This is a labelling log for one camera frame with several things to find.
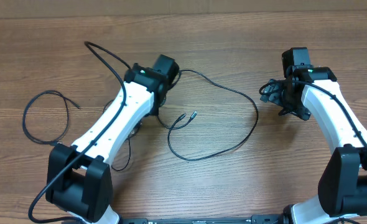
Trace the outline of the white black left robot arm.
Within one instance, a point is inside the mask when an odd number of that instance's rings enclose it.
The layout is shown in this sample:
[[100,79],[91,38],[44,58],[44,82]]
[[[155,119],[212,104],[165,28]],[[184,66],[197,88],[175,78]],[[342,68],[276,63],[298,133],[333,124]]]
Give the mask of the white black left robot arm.
[[119,223],[119,215],[111,208],[111,165],[141,119],[158,114],[178,74],[176,62],[157,62],[151,68],[134,64],[96,123],[71,146],[53,147],[45,198],[68,212],[61,222]]

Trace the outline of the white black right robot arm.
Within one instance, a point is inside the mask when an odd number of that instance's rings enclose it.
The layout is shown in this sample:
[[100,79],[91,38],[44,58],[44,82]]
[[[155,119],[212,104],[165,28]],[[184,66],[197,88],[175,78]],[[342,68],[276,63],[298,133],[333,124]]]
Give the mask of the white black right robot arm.
[[340,223],[367,216],[367,130],[348,106],[328,67],[290,66],[284,80],[269,80],[261,100],[282,107],[280,115],[314,116],[331,158],[317,195],[287,206],[280,223]]

